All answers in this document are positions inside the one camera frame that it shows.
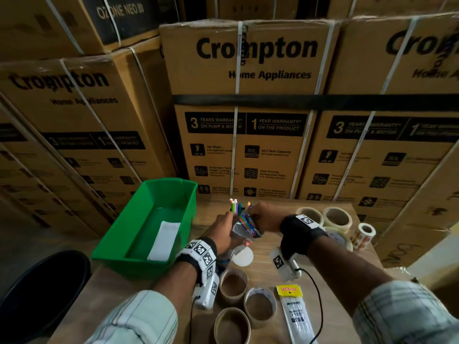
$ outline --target forearm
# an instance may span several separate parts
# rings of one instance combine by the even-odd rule
[[[307,256],[350,316],[373,289],[393,280],[328,237],[314,240]]]
[[[180,314],[183,304],[191,300],[196,278],[196,269],[190,263],[177,262],[153,287],[153,291],[169,299]]]

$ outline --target black bucket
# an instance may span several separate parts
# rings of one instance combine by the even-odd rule
[[[67,250],[38,262],[0,301],[1,343],[50,337],[91,277],[88,257]]]

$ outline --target barcode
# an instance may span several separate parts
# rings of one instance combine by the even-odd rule
[[[295,322],[296,322],[296,323],[300,323],[300,322],[303,323],[303,322],[304,322],[304,318],[303,318],[303,317],[292,317],[292,318],[291,318],[291,321],[292,321],[293,323],[295,323]]]

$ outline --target person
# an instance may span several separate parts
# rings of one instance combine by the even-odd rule
[[[362,343],[459,343],[459,320],[422,285],[393,280],[320,228],[310,229],[272,204],[261,202],[249,213],[262,233],[283,234],[281,251],[286,259],[294,252],[308,256],[352,317]],[[240,243],[230,237],[234,215],[219,215],[203,234],[215,243],[217,254]],[[176,262],[153,290],[141,291],[114,309],[87,343],[171,343],[177,314],[191,301],[196,280],[191,263]]]

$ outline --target person's left hand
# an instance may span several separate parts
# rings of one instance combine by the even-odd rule
[[[217,246],[217,255],[226,252],[231,248],[241,245],[242,237],[230,237],[234,223],[237,221],[237,213],[227,212],[225,215],[218,215],[215,222],[203,233],[201,237],[209,237]]]

